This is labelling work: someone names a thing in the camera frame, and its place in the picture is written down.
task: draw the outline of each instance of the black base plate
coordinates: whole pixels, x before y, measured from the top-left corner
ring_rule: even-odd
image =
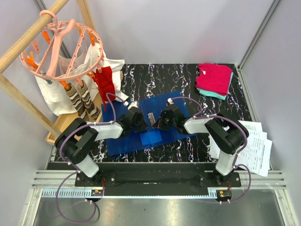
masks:
[[[208,195],[208,187],[240,187],[238,173],[218,185],[210,181],[215,163],[99,163],[105,179],[106,196],[171,196]],[[93,185],[88,178],[78,175],[75,186]]]

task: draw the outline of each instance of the brown striped sock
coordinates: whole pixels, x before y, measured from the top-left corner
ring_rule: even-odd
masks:
[[[66,94],[69,97],[69,99],[71,100],[71,102],[73,103],[74,108],[76,109],[76,111],[79,114],[79,117],[82,119],[86,119],[86,111],[85,111],[85,106],[83,104],[83,102],[81,101],[80,95],[77,92],[77,90],[72,86],[71,83],[68,83],[70,90],[66,90]]]
[[[88,87],[85,83],[85,81],[83,81],[84,86],[81,87],[79,84],[77,85],[77,89],[79,91],[79,94],[81,96],[81,99],[84,103],[84,106],[88,112],[88,114],[94,119],[96,120],[100,110],[95,106],[95,104],[92,102]]]

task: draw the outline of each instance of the gray wall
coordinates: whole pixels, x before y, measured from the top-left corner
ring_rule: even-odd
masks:
[[[44,0],[50,7],[54,0]],[[272,0],[91,0],[104,50],[127,64],[239,63]],[[59,20],[83,20],[76,1]],[[66,45],[74,48],[76,40]]]
[[[0,55],[39,18],[32,1],[2,1],[0,7]],[[46,47],[40,40],[41,49]],[[54,120],[34,76],[17,58],[3,73],[48,118]],[[43,168],[49,153],[47,131],[0,89],[0,225],[19,225],[34,175]]]
[[[272,164],[282,170],[301,222],[300,12],[300,0],[281,2],[243,74],[263,129],[273,141]]]

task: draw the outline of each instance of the metal floor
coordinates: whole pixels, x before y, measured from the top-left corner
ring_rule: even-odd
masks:
[[[242,190],[233,191],[233,198]],[[73,220],[85,220],[94,208],[81,203],[68,208],[79,199],[61,198],[62,212]],[[97,202],[97,215],[88,226],[284,226],[276,196],[272,190],[251,190],[240,202],[232,204],[207,204],[198,200],[183,199],[102,199]],[[57,217],[54,198],[42,198],[36,215],[35,226],[74,225]]]

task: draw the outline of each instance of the cable connector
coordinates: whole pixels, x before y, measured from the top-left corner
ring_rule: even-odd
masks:
[[[172,105],[173,104],[173,100],[171,98],[167,99],[167,105]]]

